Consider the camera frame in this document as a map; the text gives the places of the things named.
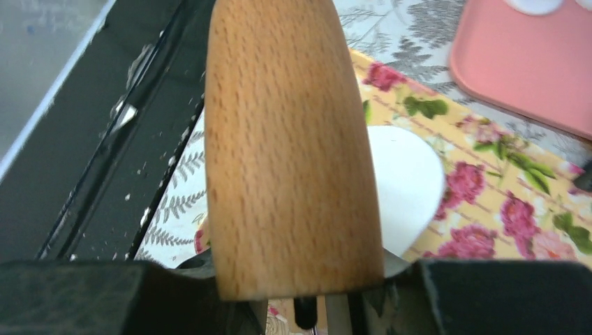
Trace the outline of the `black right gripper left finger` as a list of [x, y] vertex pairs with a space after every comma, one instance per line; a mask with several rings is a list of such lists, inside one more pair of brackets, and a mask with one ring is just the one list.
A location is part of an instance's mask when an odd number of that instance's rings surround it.
[[212, 254], [1, 265], [2, 334], [264, 334], [264, 302], [224, 302]]

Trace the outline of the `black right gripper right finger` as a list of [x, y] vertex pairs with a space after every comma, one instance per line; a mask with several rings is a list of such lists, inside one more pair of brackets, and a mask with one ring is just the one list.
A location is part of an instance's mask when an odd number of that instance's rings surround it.
[[362, 293], [362, 334], [590, 334], [573, 261], [421, 259]]

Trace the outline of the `white dough ball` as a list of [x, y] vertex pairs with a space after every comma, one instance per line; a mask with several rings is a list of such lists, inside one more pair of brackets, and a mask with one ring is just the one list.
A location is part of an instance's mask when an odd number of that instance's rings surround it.
[[383, 248], [402, 257], [427, 229], [445, 192], [438, 154], [396, 126], [368, 126]]

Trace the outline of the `wooden double-ended rolling pin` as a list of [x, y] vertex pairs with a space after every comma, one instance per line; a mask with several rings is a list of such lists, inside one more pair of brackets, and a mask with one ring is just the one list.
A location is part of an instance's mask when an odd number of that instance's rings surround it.
[[217, 1], [205, 73], [208, 222], [219, 295], [318, 296], [383, 281], [369, 136], [332, 1]]

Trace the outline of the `white dough wrapper lower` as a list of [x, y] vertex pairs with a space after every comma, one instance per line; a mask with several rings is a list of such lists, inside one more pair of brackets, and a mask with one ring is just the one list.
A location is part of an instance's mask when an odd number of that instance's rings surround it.
[[505, 0], [512, 9], [530, 16], [549, 15], [557, 11], [563, 0]]

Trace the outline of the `pink plastic tray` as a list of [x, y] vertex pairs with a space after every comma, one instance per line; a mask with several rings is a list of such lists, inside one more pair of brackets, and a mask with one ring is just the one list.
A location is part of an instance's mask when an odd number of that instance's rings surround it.
[[543, 16], [505, 1], [467, 1], [449, 67], [469, 95], [591, 138], [590, 1], [563, 1]]

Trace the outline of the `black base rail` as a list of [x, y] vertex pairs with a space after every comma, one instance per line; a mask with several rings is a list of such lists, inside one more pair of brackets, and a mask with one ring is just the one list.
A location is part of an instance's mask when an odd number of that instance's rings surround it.
[[1, 2], [1, 261], [132, 258], [197, 124], [212, 1]]

